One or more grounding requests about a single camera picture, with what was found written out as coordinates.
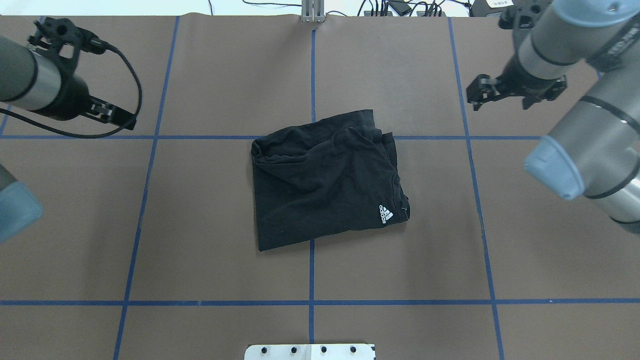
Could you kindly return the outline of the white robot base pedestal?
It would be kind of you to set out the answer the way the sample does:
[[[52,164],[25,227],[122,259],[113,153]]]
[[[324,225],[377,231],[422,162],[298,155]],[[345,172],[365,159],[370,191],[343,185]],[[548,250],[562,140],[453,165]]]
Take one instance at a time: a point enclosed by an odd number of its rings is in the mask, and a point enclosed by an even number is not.
[[[375,360],[374,344],[308,343],[254,344],[247,347],[245,360]]]

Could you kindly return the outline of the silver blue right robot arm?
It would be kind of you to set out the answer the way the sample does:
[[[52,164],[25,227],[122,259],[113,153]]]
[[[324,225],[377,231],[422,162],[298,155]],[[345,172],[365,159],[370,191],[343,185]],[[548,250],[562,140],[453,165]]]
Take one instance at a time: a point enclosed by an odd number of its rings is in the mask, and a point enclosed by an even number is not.
[[[579,62],[600,73],[525,158],[524,168],[567,201],[592,201],[639,235],[639,9],[637,0],[519,0],[498,25],[512,32],[514,53],[499,76],[478,75],[468,104],[517,97],[524,110],[554,101]]]

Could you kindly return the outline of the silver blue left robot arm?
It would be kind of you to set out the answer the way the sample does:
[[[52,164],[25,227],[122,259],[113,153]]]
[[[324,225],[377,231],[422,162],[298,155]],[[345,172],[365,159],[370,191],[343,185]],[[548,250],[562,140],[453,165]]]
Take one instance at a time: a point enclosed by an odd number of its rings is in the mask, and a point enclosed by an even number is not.
[[[70,39],[34,39],[38,49],[31,50],[6,36],[1,37],[1,101],[12,107],[58,121],[78,116],[115,125],[115,132],[132,130],[136,112],[128,112],[91,96],[84,80],[75,75],[80,51],[112,51],[124,58],[113,45],[93,38],[74,45],[71,58],[61,57],[54,45],[72,44]],[[1,241],[6,242],[38,221],[44,208],[30,189],[1,167]]]

